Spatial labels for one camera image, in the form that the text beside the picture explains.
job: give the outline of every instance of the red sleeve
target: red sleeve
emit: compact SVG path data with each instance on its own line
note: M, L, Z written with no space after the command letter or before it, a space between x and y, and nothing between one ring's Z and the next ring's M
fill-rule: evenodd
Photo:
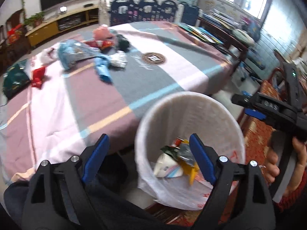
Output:
M298 186L298 188L295 191L293 191L290 195L283 196L279 203L275 203L275 205L279 208L280 212L292 207L292 205L295 203L297 198L299 198L300 195L302 194L302 191L306 185L306 182L307 182L307 174L305 171L302 177L302 181L300 185Z

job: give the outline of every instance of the hand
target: hand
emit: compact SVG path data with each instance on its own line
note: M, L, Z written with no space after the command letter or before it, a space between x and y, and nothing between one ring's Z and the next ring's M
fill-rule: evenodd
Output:
M297 163L290 179L290 182L286 188L284 196L288 196L291 192L296 190L302 181L302 177L306 167L307 152L304 143L297 140L296 137L292 139L293 148L297 153ZM276 163L278 161L278 156L272 148L269 149L267 153L267 158L265 160L266 169L264 171L264 177L270 183L275 181L275 177L279 175L279 168Z

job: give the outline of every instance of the dark green bag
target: dark green bag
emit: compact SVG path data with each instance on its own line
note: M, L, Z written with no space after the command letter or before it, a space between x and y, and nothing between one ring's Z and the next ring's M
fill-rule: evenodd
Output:
M24 72L27 59L17 62L7 69L3 75L4 82L2 91L8 100L13 98L17 93L22 91L30 84L28 75Z

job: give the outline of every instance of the round brown emblem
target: round brown emblem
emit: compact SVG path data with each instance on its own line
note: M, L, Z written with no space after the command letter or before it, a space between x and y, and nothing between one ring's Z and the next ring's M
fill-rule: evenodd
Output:
M144 53L142 60L151 65L159 65L165 62L165 57L159 53Z

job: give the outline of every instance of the white trash bin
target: white trash bin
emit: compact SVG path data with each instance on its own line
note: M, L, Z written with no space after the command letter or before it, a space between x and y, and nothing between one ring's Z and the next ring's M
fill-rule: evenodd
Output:
M208 182L204 185L195 180L190 186L188 176L157 178L153 172L161 147L171 145L177 137L189 139L193 133L218 155L245 163L242 131L221 103L194 92L168 95L148 110L135 139L138 187L158 203L185 210L200 210L205 205L212 190Z

